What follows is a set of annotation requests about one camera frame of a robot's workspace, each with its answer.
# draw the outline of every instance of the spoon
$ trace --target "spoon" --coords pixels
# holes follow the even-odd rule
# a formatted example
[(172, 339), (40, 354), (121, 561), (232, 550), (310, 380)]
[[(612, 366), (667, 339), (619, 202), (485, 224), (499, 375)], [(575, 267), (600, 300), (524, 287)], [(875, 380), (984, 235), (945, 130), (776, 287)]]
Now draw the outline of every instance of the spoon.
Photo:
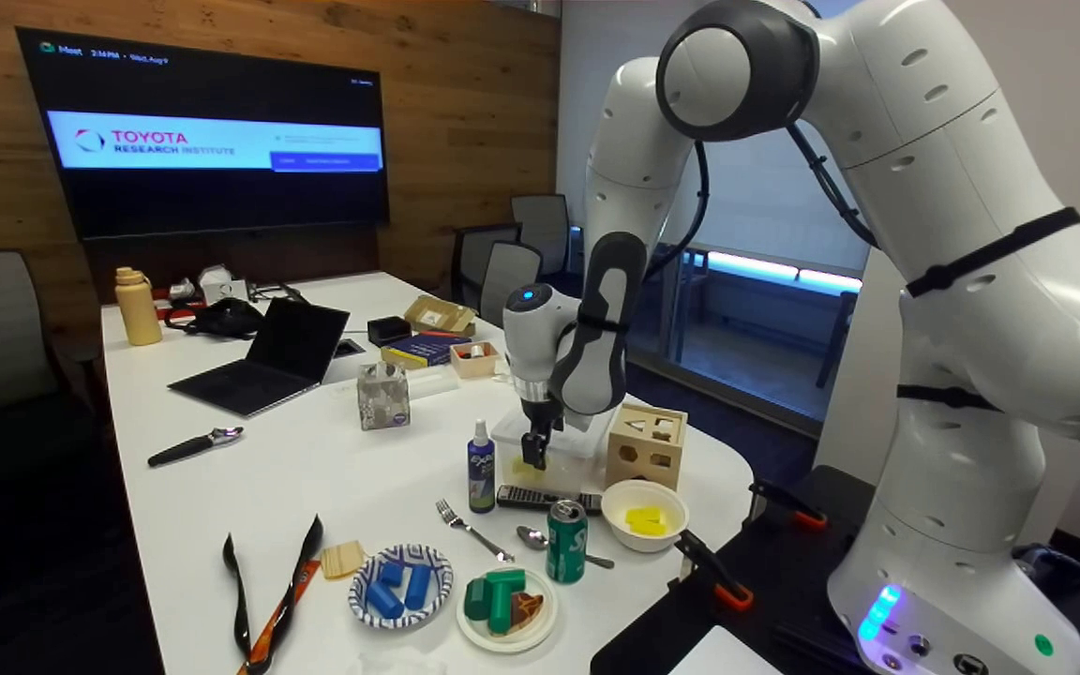
[[(529, 529), (529, 525), (517, 525), (514, 531), (517, 531), (517, 541), (520, 541), (524, 547), (547, 550), (547, 531)], [(604, 570), (614, 570), (614, 560), (584, 554), (584, 561), (596, 561), (596, 567), (604, 567)]]

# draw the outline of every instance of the wooden wall panel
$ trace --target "wooden wall panel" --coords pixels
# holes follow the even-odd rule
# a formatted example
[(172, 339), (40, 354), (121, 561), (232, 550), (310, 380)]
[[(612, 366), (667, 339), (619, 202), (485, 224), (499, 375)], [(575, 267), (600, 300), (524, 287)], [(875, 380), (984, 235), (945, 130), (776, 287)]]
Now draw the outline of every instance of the wooden wall panel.
[[(445, 287), (452, 224), (501, 220), (510, 195), (551, 191), (551, 17), (496, 0), (0, 0), (0, 246), (31, 255), (55, 334), (92, 339), (97, 291), (72, 235), (15, 27), (384, 71), (395, 220), (372, 246), (386, 269), (436, 291)], [(320, 246), (349, 245), (286, 241), (274, 267), (286, 261), (290, 279), (320, 275)]]

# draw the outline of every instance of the white table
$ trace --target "white table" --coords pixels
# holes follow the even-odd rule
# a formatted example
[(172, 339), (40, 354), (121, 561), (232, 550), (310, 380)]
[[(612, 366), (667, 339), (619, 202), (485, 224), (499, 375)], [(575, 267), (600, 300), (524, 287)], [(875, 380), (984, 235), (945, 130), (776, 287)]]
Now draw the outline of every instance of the white table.
[[(419, 287), (390, 275), (352, 275), (297, 284), (310, 302), (346, 306), (349, 330), (364, 346), (364, 321), (401, 314)], [(390, 544), (427, 544), (452, 561), (452, 599), (411, 635), (376, 635), (349, 614), (349, 584), (310, 580), (291, 630), (274, 656), (274, 671), (584, 671), (591, 652), (632, 622), (682, 570), (680, 550), (632, 554), (619, 547), (604, 520), (590, 525), (590, 550), (614, 560), (614, 570), (584, 567), (579, 584), (557, 584), (555, 635), (517, 656), (474, 650), (452, 614), (474, 574), (496, 560), (466, 531), (439, 525), (436, 500), (466, 509), (466, 444), (476, 419), (517, 416), (510, 380), (470, 380), (452, 390), (411, 402), (411, 424), (360, 432), (352, 375), (364, 355), (334, 359), (326, 382), (266, 409), (251, 419), (217, 414), (170, 390), (170, 382), (239, 359), (247, 340), (206, 340), (166, 330), (160, 346), (132, 347), (116, 306), (101, 306), (101, 346), (110, 402), (116, 419), (121, 465), (144, 580), (170, 675), (235, 671), (232, 645), (235, 587), (220, 567), (232, 531), (242, 567), (251, 630), (266, 622), (299, 535), (321, 517), (326, 544), (360, 541), (369, 554)], [(206, 429), (242, 424), (242, 444), (209, 450), (166, 469), (145, 457), (202, 434)], [(729, 544), (751, 509), (751, 465), (725, 444), (691, 432), (682, 494), (691, 529), (709, 544)], [(545, 574), (545, 554), (514, 541), (514, 525), (540, 525), (545, 512), (496, 509), (470, 517), (479, 531)]]

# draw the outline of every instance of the plate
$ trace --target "plate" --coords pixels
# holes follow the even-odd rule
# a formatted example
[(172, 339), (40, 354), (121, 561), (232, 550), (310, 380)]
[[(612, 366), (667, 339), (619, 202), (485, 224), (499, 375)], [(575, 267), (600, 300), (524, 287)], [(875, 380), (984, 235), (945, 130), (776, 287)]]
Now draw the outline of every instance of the plate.
[[(415, 612), (405, 607), (396, 619), (386, 619), (384, 612), (376, 612), (369, 604), (372, 580), (390, 561), (405, 561), (401, 584), (390, 587), (396, 599), (405, 599), (411, 567), (430, 567), (430, 584), (427, 584), (422, 607), (415, 607)], [(376, 630), (390, 630), (390, 635), (422, 627), (430, 614), (442, 612), (442, 604), (450, 595), (452, 595), (452, 567), (436, 547), (411, 547), (411, 544), (380, 550), (372, 561), (364, 561), (364, 570), (349, 584), (349, 607), (352, 607), (355, 622), (376, 627)]]
[(531, 574), (531, 570), (524, 570), (524, 579), (529, 579), (524, 592), (545, 595), (545, 604), (540, 604), (540, 612), (537, 612), (524, 627), (517, 627), (517, 630), (510, 630), (510, 635), (491, 635), (487, 622), (474, 622), (474, 619), (459, 607), (459, 627), (462, 627), (462, 635), (466, 635), (476, 650), (485, 650), (485, 652), (524, 652), (524, 650), (540, 645), (540, 640), (555, 630), (557, 599), (555, 599), (551, 580), (547, 580), (545, 574)]

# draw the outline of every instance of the bowl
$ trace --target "bowl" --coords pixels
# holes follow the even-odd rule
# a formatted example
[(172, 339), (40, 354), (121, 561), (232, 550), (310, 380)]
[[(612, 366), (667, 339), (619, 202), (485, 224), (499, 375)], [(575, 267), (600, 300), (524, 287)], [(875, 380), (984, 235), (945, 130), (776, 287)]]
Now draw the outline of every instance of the bowl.
[(630, 550), (667, 550), (691, 525), (682, 494), (651, 481), (612, 485), (600, 509), (612, 535)]

